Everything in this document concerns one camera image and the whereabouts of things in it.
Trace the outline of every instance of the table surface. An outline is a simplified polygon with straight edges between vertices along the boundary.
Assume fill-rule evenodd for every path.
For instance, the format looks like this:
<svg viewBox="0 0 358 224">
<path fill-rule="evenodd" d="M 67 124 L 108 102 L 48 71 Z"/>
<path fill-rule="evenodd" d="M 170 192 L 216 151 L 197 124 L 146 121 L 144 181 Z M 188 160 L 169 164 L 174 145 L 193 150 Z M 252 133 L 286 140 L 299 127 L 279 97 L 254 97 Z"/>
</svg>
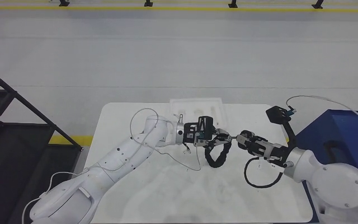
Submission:
<svg viewBox="0 0 358 224">
<path fill-rule="evenodd" d="M 129 123 L 135 112 L 153 108 L 169 119 L 169 104 L 109 103 L 102 109 L 95 136 L 86 160 L 93 165 L 123 139 L 129 138 Z M 227 131 L 236 135 L 251 130 L 272 143 L 285 143 L 279 125 L 271 124 L 265 110 L 268 105 L 224 104 Z M 133 121 L 133 132 L 143 130 L 152 111 L 142 111 Z M 169 152 L 190 167 L 198 167 L 195 148 L 184 154 L 185 147 L 168 146 Z M 222 149 L 211 153 L 215 159 Z M 201 171 L 191 171 L 166 155 L 154 153 L 135 171 L 115 184 L 102 198 L 92 223 L 252 223 L 308 222 L 312 209 L 302 184 L 283 176 L 273 187 L 256 189 L 244 179 L 245 163 L 252 157 L 232 144 L 225 164 L 217 169 L 208 165 L 204 149 L 198 148 Z M 273 182 L 278 171 L 258 161 L 247 171 L 252 183 Z"/>
</svg>

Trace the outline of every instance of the gray floor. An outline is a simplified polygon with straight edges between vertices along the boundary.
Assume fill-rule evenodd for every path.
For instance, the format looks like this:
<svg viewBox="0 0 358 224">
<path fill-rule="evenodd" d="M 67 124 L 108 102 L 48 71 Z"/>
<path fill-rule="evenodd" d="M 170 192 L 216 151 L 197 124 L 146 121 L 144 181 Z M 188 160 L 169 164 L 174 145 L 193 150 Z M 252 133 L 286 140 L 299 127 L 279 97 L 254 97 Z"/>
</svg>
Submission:
<svg viewBox="0 0 358 224">
<path fill-rule="evenodd" d="M 0 76 L 72 135 L 93 135 L 108 102 L 221 97 L 284 106 L 289 96 L 313 94 L 358 109 L 357 20 L 309 12 L 0 11 Z M 292 103 L 296 132 L 341 108 Z M 2 120 L 38 122 L 20 108 L 13 104 Z"/>
</svg>

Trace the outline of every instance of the black shelf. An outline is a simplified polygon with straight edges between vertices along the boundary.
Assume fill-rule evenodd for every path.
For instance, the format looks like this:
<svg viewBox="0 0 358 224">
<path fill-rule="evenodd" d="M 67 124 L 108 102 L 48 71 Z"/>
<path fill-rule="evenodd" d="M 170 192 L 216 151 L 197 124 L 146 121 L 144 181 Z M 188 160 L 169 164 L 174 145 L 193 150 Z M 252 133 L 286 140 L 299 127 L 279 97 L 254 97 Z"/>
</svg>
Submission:
<svg viewBox="0 0 358 224">
<path fill-rule="evenodd" d="M 15 94 L 8 93 L 6 90 L 0 90 L 0 116 L 4 113 L 14 98 Z"/>
<path fill-rule="evenodd" d="M 47 190 L 55 172 L 73 172 L 83 148 L 0 79 L 0 116 L 9 104 L 18 100 L 45 124 L 4 123 L 0 120 L 0 223 L 20 224 L 25 205 Z M 58 132 L 70 145 L 49 144 Z M 69 180 L 70 174 L 53 178 L 52 187 Z M 25 224 L 31 223 L 29 211 Z"/>
<path fill-rule="evenodd" d="M 48 189 L 52 174 L 61 171 L 73 172 L 80 154 L 72 145 L 49 144 L 41 155 L 34 173 L 13 209 L 7 224 L 21 223 L 21 215 L 25 205 Z M 69 180 L 71 177 L 71 174 L 54 176 L 51 188 Z M 31 223 L 29 213 L 33 205 L 34 203 L 29 205 L 26 210 L 25 224 Z"/>
</svg>

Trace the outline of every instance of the yellow floor line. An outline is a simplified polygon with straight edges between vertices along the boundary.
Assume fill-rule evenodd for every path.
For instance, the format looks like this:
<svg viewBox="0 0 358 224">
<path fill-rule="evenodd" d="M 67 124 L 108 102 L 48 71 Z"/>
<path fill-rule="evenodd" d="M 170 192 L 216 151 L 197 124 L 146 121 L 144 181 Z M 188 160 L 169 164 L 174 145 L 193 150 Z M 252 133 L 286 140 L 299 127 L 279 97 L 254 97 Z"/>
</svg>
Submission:
<svg viewBox="0 0 358 224">
<path fill-rule="evenodd" d="M 79 10 L 79 11 L 117 11 L 117 10 L 167 10 L 167 11 L 239 11 L 239 12 L 339 12 L 358 13 L 358 9 L 345 8 L 211 8 L 211 7 L 121 7 L 121 6 L 0 6 L 0 10 Z"/>
<path fill-rule="evenodd" d="M 70 136 L 80 146 L 90 146 L 93 140 L 93 136 Z M 50 144 L 71 144 L 63 136 L 52 136 Z"/>
<path fill-rule="evenodd" d="M 94 4 L 123 4 L 142 3 L 143 0 L 101 0 Z M 152 0 L 154 3 L 168 4 L 228 4 L 226 1 L 196 1 L 196 0 Z M 49 3 L 48 0 L 0 0 L 0 3 Z M 309 2 L 237 2 L 237 5 L 272 6 L 272 5 L 309 5 Z M 356 2 L 324 2 L 325 6 L 358 6 Z"/>
<path fill-rule="evenodd" d="M 104 4 L 122 4 L 122 3 L 142 3 L 143 0 L 102 0 L 101 3 Z M 182 1 L 182 0 L 152 0 L 153 3 L 168 3 L 168 4 L 228 4 L 230 2 L 226 1 Z M 311 5 L 309 2 L 236 2 L 237 5 L 254 5 L 254 6 L 271 6 L 271 5 Z M 354 2 L 324 2 L 323 5 L 332 5 L 332 6 L 358 6 L 358 3 Z"/>
</svg>

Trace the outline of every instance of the black loop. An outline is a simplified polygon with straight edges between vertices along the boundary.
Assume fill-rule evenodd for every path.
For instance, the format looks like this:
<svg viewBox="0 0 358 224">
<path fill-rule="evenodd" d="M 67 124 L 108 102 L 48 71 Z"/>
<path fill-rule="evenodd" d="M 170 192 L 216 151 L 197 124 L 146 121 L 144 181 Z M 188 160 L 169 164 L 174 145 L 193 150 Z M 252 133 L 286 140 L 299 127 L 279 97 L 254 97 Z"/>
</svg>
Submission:
<svg viewBox="0 0 358 224">
<path fill-rule="evenodd" d="M 228 154 L 230 148 L 231 148 L 231 142 L 225 143 L 224 149 L 220 153 L 220 156 L 216 159 L 216 161 L 214 161 L 210 155 L 210 152 L 212 149 L 210 150 L 207 147 L 205 147 L 205 158 L 206 158 L 208 164 L 213 168 L 221 167 L 226 161 L 226 155 Z"/>
<path fill-rule="evenodd" d="M 246 165 L 245 165 L 245 169 L 244 169 L 244 178 L 247 182 L 248 185 L 254 187 L 254 188 L 270 188 L 272 186 L 274 186 L 275 184 L 277 184 L 277 182 L 280 181 L 282 175 L 284 174 L 283 172 L 280 172 L 278 177 L 276 178 L 276 180 L 274 182 L 272 182 L 271 184 L 268 184 L 268 185 L 263 185 L 263 186 L 258 186 L 258 185 L 254 185 L 252 184 L 248 179 L 247 179 L 247 175 L 246 175 L 246 171 L 247 171 L 247 167 L 248 165 L 250 164 L 250 162 L 252 162 L 253 160 L 258 160 L 259 157 L 254 157 L 254 158 L 251 158 L 249 159 L 249 161 L 247 161 Z"/>
</svg>

